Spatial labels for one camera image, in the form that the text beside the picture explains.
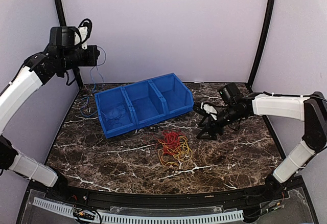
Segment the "blue three-compartment plastic bin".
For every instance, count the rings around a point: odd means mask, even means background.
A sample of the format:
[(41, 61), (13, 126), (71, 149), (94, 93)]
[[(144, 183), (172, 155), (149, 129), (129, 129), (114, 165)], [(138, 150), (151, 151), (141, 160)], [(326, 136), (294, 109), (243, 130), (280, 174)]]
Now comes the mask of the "blue three-compartment plastic bin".
[(95, 102), (108, 139), (186, 114), (194, 105), (192, 92), (174, 73), (97, 93)]

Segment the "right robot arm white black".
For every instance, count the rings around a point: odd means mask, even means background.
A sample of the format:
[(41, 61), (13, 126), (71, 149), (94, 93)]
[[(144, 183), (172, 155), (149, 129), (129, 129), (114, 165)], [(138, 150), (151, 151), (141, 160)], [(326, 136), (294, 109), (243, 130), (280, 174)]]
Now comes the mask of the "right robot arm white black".
[(202, 115), (198, 139), (216, 140), (224, 128), (252, 116), (266, 117), (288, 155), (265, 178), (260, 196), (272, 200), (287, 182), (305, 168), (317, 154), (326, 149), (326, 97), (322, 92), (311, 94), (276, 94), (268, 92), (244, 94), (235, 83), (219, 89), (223, 105), (196, 103), (193, 110)]

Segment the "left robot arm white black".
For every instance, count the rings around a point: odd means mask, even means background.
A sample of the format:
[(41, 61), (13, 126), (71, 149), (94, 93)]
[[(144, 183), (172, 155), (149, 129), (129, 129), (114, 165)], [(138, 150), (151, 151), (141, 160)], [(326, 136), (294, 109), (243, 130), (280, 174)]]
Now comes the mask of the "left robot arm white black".
[[(51, 78), (63, 78), (69, 70), (97, 65), (98, 47), (87, 44), (91, 30), (89, 22), (83, 22), (78, 27), (51, 28), (45, 49), (28, 57), (1, 92), (1, 132), (30, 96)], [(20, 152), (1, 136), (1, 171), (5, 170), (43, 184), (60, 201), (68, 201), (72, 197), (72, 190), (63, 174)]]

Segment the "black curved front rail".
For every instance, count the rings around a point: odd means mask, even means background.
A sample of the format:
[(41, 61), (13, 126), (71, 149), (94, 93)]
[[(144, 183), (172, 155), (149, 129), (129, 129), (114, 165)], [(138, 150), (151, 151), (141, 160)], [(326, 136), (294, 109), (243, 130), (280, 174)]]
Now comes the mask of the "black curved front rail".
[(252, 208), (266, 200), (262, 197), (246, 197), (246, 194), (259, 194), (265, 186), (259, 185), (239, 190), (200, 194), (148, 195), (127, 194), (107, 191), (87, 190), (69, 187), (71, 194), (77, 197), (77, 204), (96, 209), (108, 210), (111, 207), (131, 207), (150, 209), (179, 209), (223, 206), (227, 208)]

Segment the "right black frame post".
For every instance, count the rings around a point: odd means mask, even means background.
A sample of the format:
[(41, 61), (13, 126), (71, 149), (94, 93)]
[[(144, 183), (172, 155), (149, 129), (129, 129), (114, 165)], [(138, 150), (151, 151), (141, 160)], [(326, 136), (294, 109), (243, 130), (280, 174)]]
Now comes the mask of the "right black frame post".
[(260, 62), (262, 59), (262, 55), (264, 52), (268, 32), (269, 32), (269, 27), (270, 27), (270, 22), (272, 18), (272, 13), (273, 13), (273, 8), (274, 8), (274, 2), (275, 0), (267, 0), (267, 5), (266, 5), (266, 10), (265, 10), (265, 16), (263, 20), (263, 26), (259, 38), (259, 43), (258, 47), (256, 50), (256, 54), (254, 57), (253, 65), (250, 71), (250, 75), (247, 81), (247, 84), (249, 87), (252, 87), (256, 78), (256, 75), (259, 70)]

